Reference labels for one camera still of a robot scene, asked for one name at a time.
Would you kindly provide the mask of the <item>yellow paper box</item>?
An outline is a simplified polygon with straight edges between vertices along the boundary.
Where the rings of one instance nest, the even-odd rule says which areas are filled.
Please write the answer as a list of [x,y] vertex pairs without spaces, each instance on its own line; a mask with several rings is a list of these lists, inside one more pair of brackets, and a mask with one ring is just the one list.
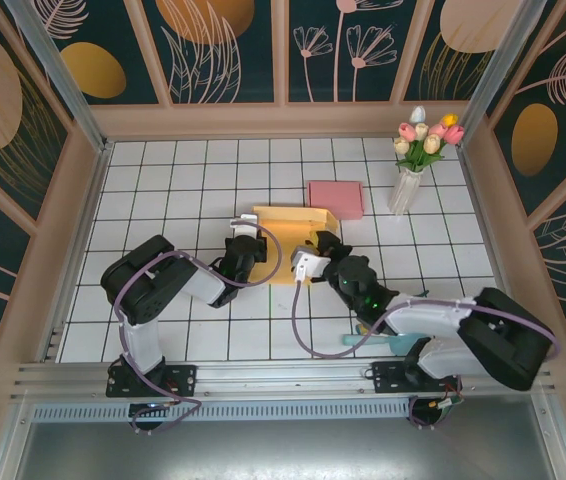
[[258,217],[258,224],[273,233],[282,247],[281,266],[267,281],[269,285],[294,284],[291,255],[296,247],[312,240],[315,231],[338,233],[338,220],[322,208],[254,206],[252,213]]

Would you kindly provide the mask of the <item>pink paper box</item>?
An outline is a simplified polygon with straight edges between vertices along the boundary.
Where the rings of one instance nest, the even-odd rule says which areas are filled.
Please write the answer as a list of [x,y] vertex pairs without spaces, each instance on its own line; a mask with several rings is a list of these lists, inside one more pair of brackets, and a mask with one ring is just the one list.
[[364,215],[360,182],[314,180],[307,188],[309,206],[326,209],[337,220],[360,220]]

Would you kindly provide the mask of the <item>white ribbed vase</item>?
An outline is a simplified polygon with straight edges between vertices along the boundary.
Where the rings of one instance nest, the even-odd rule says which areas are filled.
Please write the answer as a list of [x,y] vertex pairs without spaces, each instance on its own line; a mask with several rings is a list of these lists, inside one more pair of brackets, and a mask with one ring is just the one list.
[[402,169],[392,190],[388,208],[393,215],[403,215],[411,207],[421,185],[423,172]]

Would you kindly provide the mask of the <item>artificial tulip bouquet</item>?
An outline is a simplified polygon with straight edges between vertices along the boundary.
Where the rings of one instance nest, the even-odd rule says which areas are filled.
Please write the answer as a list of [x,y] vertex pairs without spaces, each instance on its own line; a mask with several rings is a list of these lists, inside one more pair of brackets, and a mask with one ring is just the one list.
[[443,158],[446,146],[456,146],[465,135],[465,128],[458,123],[456,114],[447,114],[438,122],[425,123],[426,110],[415,106],[407,122],[401,123],[394,149],[399,156],[400,169],[421,173]]

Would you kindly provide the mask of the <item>grey metal sheet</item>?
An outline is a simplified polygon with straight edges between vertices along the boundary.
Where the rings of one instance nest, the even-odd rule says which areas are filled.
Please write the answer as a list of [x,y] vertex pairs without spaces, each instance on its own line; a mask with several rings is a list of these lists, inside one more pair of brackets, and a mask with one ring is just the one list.
[[478,397],[432,429],[403,418],[17,424],[0,480],[566,480],[566,451],[528,397]]

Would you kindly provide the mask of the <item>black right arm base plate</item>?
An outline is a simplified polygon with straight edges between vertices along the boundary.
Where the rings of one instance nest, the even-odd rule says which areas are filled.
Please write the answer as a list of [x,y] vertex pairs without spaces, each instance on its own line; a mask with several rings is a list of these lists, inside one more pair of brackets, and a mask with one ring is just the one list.
[[454,376],[436,379],[417,365],[402,361],[379,361],[371,364],[371,379],[376,393],[444,393],[460,389]]

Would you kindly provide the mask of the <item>aluminium mounting rail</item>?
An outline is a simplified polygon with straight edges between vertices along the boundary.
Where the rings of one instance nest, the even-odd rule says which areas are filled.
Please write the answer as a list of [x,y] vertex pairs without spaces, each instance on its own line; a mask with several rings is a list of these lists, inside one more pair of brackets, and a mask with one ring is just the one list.
[[[201,401],[370,398],[371,360],[204,361],[197,364],[194,397]],[[104,400],[106,363],[31,363],[18,367],[13,400]]]

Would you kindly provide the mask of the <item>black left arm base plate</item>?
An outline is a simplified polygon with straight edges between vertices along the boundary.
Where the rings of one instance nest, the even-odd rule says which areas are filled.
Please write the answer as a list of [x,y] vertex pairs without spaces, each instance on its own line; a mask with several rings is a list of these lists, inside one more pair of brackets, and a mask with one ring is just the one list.
[[[192,397],[196,385],[194,365],[157,365],[146,378],[162,390],[182,397]],[[108,368],[105,395],[108,398],[159,397],[162,393],[149,387],[125,362]]]

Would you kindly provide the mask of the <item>aluminium side rail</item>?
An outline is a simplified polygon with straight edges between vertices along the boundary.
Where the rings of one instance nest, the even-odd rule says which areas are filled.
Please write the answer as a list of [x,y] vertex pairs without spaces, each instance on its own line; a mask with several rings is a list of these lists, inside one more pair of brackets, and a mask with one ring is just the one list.
[[507,166],[490,137],[474,136],[462,148],[462,154],[478,201],[498,284],[517,303],[527,307],[521,205],[515,198]]
[[96,157],[94,167],[88,178],[57,288],[38,345],[36,363],[46,362],[55,333],[57,330],[63,331],[64,322],[67,320],[72,307],[77,279],[83,265],[83,255],[89,241],[91,225],[98,207],[99,195],[105,181],[112,150],[113,143],[106,140]]

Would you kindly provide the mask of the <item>aluminium frame post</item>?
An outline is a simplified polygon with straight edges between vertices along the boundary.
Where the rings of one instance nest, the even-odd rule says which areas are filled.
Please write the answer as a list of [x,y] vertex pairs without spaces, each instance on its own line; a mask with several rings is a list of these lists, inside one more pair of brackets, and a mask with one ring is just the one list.
[[466,147],[471,141],[487,108],[539,22],[546,3],[547,0],[521,0],[461,117],[461,124],[465,128],[461,147]]
[[17,36],[33,55],[47,84],[60,96],[64,109],[78,122],[90,144],[103,151],[105,137],[57,46],[59,41],[72,39],[88,19],[87,1],[0,0],[0,5],[9,12]]

